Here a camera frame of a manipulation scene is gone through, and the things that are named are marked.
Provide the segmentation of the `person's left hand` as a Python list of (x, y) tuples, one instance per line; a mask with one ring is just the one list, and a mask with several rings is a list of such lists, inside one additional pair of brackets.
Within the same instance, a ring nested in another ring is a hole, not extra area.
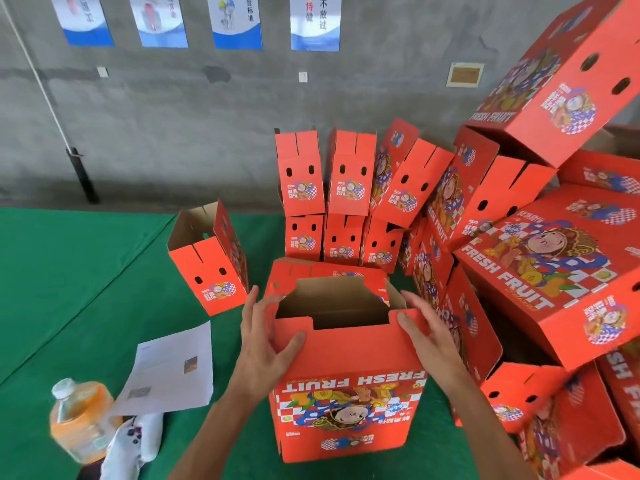
[(258, 295), (259, 287), (252, 286), (242, 310), (241, 350), (228, 387), (268, 388), (270, 393), (283, 376), (276, 376), (273, 371), (277, 352), (269, 340), (266, 316), (283, 296), (274, 294), (258, 300)]

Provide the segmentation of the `person's right hand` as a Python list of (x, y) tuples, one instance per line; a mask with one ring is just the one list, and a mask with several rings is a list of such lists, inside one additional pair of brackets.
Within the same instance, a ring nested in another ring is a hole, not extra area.
[(468, 374), (448, 327), (434, 309), (420, 296), (400, 291), (409, 308), (420, 312), (428, 325), (427, 335), (431, 340), (431, 358), (419, 359), (428, 375), (436, 381), (451, 401), (464, 395), (474, 382)]

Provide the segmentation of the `red fruit carton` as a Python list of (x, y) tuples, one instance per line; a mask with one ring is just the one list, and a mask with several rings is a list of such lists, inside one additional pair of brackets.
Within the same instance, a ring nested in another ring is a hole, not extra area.
[(246, 256), (220, 200), (181, 210), (167, 249), (208, 315), (245, 304), (250, 290)]
[(285, 463), (326, 460), (402, 447), (428, 375), (397, 322), (407, 309), (387, 273), (296, 258), (273, 262), (265, 295), (272, 345), (283, 350), (302, 331), (305, 343), (268, 396)]

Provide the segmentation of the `person's left forearm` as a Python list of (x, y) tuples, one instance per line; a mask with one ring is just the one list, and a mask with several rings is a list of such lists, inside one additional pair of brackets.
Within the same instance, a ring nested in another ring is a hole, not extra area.
[(168, 480), (221, 480), (228, 457), (268, 388), (230, 385), (208, 412)]

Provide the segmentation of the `person's right forearm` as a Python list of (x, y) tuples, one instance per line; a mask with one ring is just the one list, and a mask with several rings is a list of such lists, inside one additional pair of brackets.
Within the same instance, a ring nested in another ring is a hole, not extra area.
[(454, 374), (437, 382), (461, 420), (479, 480), (536, 480), (492, 405), (468, 374)]

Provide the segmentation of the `white paper sheet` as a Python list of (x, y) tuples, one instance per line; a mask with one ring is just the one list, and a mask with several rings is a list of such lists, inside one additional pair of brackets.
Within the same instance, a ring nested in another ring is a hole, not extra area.
[(111, 414), (144, 416), (207, 406), (212, 398), (211, 322), (140, 343)]

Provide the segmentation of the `pile of red fruit boxes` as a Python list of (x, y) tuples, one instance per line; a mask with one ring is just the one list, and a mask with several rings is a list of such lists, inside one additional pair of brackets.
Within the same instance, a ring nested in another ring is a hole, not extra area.
[(558, 15), (461, 126), (416, 283), (508, 433), (640, 331), (640, 0)]

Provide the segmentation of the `white printed cloth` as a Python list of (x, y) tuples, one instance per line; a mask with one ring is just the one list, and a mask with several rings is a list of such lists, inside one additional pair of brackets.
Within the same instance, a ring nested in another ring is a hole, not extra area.
[(100, 469), (100, 480), (139, 480), (155, 460), (163, 437), (164, 413), (135, 416), (117, 429)]

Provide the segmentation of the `orange drink bottle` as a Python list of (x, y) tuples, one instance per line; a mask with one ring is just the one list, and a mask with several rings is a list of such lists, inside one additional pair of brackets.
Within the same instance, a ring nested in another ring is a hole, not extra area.
[(124, 423), (113, 413), (114, 399), (98, 381), (78, 383), (71, 378), (51, 390), (55, 403), (49, 415), (51, 436), (80, 465), (102, 460)]

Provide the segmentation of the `green felt mat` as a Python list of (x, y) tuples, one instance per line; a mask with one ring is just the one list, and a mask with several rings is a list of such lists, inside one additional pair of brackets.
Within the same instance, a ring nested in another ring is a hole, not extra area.
[[(241, 308), (209, 317), (168, 256), (175, 217), (0, 210), (0, 480), (76, 480), (49, 432), (52, 386), (97, 380), (117, 396), (137, 345), (211, 322), (214, 395), (240, 348)], [(286, 464), (267, 401), (223, 480), (477, 480), (449, 405), (429, 380), (403, 447)]]

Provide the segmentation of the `black pole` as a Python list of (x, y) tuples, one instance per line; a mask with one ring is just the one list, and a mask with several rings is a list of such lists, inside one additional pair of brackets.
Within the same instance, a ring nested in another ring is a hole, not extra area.
[(83, 155), (79, 154), (75, 147), (66, 148), (66, 153), (87, 201), (92, 205), (99, 205), (100, 197), (96, 192), (93, 181), (84, 166)]

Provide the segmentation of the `beige framed wall plate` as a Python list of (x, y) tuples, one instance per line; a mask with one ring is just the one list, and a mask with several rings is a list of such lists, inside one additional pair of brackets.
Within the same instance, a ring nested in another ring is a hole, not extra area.
[(445, 86), (447, 88), (478, 88), (485, 64), (453, 62)]

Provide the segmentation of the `blue and white wall poster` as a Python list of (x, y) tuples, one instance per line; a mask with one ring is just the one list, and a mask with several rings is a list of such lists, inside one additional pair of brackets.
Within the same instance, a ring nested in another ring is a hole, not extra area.
[(289, 0), (291, 49), (338, 52), (342, 0)]
[(259, 0), (207, 0), (215, 48), (262, 50)]
[(72, 47), (114, 47), (100, 0), (51, 0)]
[(143, 48), (188, 48), (179, 0), (129, 0)]

